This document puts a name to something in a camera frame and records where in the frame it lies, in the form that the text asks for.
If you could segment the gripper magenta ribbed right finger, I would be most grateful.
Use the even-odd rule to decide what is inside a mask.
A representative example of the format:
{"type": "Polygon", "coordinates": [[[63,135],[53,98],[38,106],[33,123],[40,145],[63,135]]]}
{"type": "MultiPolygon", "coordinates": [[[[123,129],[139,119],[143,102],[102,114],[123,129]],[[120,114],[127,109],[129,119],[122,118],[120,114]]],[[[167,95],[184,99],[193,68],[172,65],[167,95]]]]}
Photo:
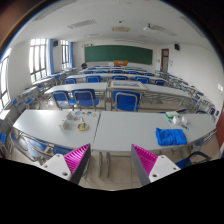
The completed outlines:
{"type": "Polygon", "coordinates": [[[165,155],[156,156],[135,144],[131,146],[131,157],[143,186],[180,170],[165,155]]]}

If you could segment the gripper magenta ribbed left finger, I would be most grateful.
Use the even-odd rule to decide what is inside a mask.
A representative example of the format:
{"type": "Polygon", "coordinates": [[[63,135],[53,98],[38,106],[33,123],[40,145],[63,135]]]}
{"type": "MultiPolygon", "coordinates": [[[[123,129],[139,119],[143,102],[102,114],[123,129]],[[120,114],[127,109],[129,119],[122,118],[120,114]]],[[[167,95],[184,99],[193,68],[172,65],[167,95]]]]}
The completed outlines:
{"type": "Polygon", "coordinates": [[[90,155],[90,145],[86,144],[65,155],[54,155],[41,168],[74,184],[78,184],[90,155]]]}

